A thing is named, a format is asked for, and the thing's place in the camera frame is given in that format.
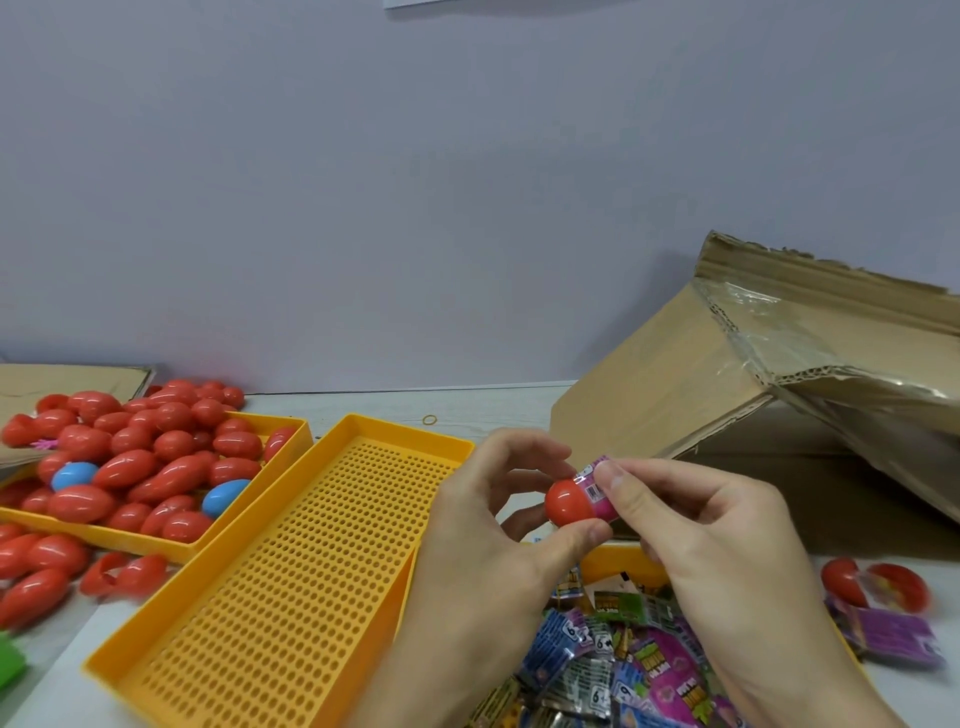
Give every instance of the blue plastic egg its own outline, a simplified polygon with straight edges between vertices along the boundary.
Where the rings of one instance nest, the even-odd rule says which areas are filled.
[[[211,519],[221,516],[249,484],[249,480],[242,478],[221,483],[204,496],[204,503],[200,506],[200,510]]]
[[[50,487],[59,491],[68,485],[89,485],[98,470],[93,463],[67,463],[54,473]]]

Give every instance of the cardboard box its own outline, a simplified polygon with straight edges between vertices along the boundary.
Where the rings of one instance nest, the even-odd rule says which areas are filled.
[[[95,367],[74,364],[0,364],[0,426],[13,415],[35,414],[36,401],[47,395],[72,395],[93,389],[121,402],[139,397],[150,383],[150,367]],[[35,462],[48,454],[33,448],[0,444],[0,470]]]
[[[550,430],[578,468],[679,457],[770,480],[812,550],[889,552],[897,530],[911,555],[952,558],[960,528],[880,473],[960,522],[958,334],[944,289],[712,232]]]

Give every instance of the perforated tray bottom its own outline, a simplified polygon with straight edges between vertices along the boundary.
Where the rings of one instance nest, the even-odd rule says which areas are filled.
[[[121,691],[166,725],[309,724],[454,467],[354,440]]]

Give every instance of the hand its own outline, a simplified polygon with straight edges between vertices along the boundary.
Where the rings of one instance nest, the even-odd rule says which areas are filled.
[[[604,462],[594,477],[662,561],[751,725],[904,725],[833,630],[776,488],[673,460]]]
[[[350,725],[462,726],[519,667],[561,578],[612,535],[603,521],[517,543],[543,505],[495,514],[514,493],[545,493],[575,472],[570,448],[539,430],[494,432],[441,484],[396,642]]]

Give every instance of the white wall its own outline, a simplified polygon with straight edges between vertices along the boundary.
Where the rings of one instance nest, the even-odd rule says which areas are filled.
[[[717,228],[960,289],[955,0],[10,0],[0,352],[576,377]]]

